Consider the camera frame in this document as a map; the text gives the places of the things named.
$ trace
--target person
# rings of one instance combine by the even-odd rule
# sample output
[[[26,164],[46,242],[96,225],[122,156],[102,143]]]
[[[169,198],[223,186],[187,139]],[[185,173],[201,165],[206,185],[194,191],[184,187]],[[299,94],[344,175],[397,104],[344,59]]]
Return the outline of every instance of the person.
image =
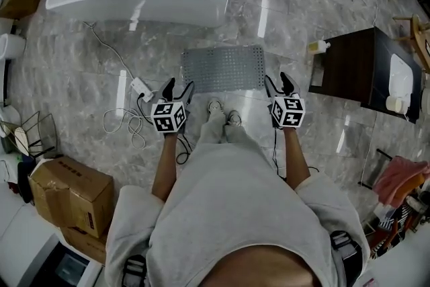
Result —
[[[177,134],[170,134],[152,192],[120,190],[106,243],[106,282],[143,286],[134,275],[139,271],[145,286],[154,287],[350,286],[347,270],[358,277],[370,256],[359,217],[325,174],[310,175],[295,129],[283,129],[285,182],[237,111],[226,117],[222,102],[212,99],[208,112],[179,177]],[[349,268],[333,249],[336,231],[355,243]]]

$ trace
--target pink towel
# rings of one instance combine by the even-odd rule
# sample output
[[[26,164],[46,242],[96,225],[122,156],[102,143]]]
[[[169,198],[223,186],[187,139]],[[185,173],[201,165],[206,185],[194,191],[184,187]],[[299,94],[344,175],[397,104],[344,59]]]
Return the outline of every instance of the pink towel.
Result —
[[[394,157],[373,187],[379,196],[379,202],[398,208],[403,200],[394,199],[397,190],[410,178],[423,174],[425,179],[430,177],[430,164],[426,161],[415,163],[402,157]]]

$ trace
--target person's left arm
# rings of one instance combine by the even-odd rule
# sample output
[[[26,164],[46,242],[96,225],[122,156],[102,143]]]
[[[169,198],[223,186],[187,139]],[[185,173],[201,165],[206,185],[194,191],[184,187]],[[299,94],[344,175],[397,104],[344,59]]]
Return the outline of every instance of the person's left arm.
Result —
[[[166,136],[154,178],[152,194],[164,202],[176,182],[176,141],[177,133]]]

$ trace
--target orange cloth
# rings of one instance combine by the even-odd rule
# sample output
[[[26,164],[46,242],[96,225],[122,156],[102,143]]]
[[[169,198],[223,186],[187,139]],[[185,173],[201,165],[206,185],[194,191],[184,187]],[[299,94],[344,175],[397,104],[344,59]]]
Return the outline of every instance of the orange cloth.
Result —
[[[430,164],[396,156],[373,187],[379,202],[398,208],[404,198],[430,177]]]

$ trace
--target extension cord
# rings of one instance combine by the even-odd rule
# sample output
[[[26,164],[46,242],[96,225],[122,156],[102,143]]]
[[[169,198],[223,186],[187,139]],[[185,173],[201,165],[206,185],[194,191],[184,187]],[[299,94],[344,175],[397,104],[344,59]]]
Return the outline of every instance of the extension cord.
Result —
[[[135,92],[137,92],[138,95],[141,95],[143,93],[143,100],[146,103],[148,103],[154,97],[154,94],[149,89],[149,87],[146,86],[146,84],[138,77],[133,79],[133,81],[131,82],[131,86],[135,90]]]

